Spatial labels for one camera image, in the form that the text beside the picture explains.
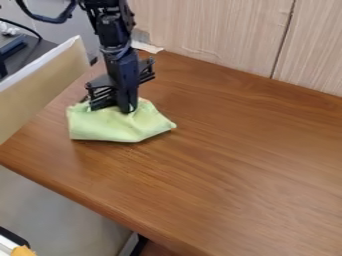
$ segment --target beige wall panel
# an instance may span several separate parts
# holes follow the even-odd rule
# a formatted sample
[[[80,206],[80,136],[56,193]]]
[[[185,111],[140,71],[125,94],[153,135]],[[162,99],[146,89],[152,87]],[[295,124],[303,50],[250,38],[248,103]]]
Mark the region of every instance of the beige wall panel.
[[[274,78],[342,96],[341,0],[297,0]]]
[[[129,0],[152,43],[270,76],[293,0]]]

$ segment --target wall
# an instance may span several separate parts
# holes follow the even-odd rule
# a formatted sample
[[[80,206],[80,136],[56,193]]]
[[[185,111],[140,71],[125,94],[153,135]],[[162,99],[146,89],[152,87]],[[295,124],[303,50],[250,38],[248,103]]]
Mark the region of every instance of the wall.
[[[129,0],[154,44],[270,76],[292,0]]]
[[[138,27],[169,51],[342,95],[340,0],[128,1]],[[80,9],[66,24],[56,26],[33,22],[14,1],[0,3],[0,16],[36,28],[56,43],[80,34],[87,51],[98,54],[97,37]],[[28,3],[38,13],[55,15],[68,2]]]
[[[342,96],[342,1],[297,0],[275,79]]]

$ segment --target yellow object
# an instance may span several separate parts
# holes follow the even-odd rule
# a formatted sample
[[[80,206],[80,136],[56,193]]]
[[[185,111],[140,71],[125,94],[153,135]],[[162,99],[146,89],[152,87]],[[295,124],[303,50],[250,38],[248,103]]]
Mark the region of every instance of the yellow object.
[[[69,107],[67,117],[74,140],[140,142],[177,127],[150,101],[141,98],[137,110],[127,115],[118,107],[90,111],[89,102],[84,102]]]
[[[13,249],[11,256],[37,256],[26,246],[20,246]]]

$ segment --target floor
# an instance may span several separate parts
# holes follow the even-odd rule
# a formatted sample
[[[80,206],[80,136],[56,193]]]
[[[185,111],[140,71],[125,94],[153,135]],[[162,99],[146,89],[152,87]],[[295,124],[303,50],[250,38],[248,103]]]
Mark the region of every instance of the floor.
[[[0,225],[42,256],[114,256],[129,230],[0,166]]]

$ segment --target white surface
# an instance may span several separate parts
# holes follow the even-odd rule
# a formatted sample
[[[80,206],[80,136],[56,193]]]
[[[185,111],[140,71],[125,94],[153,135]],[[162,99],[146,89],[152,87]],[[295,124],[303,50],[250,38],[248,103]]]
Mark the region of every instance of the white surface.
[[[132,47],[135,49],[139,49],[139,50],[143,50],[152,54],[157,54],[160,51],[163,51],[164,48],[162,47],[157,47],[154,45],[150,45],[150,44],[145,44],[136,40],[132,41]]]

